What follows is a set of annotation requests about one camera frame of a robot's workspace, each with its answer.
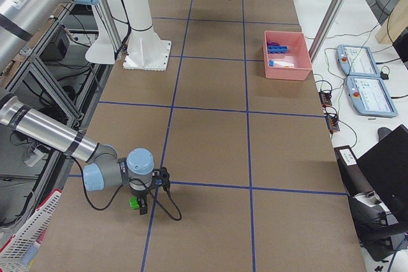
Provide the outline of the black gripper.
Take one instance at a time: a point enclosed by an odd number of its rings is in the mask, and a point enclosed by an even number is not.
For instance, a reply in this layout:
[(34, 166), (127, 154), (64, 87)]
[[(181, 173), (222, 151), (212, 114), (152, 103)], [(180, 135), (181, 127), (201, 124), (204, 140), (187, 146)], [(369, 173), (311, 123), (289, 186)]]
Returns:
[(149, 189), (146, 187), (137, 187), (134, 188), (130, 186), (130, 191), (134, 197), (138, 198), (138, 204), (140, 206), (139, 214), (146, 215), (148, 212), (148, 203), (147, 203), (147, 195), (149, 193)]

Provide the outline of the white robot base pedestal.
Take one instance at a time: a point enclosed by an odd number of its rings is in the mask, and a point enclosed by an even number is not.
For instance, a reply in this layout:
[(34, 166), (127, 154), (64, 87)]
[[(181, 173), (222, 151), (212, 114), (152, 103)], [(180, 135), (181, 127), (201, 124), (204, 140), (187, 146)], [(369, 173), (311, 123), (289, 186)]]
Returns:
[(125, 69), (164, 71), (167, 68), (171, 41), (162, 40), (154, 30), (148, 0), (123, 0), (131, 28)]

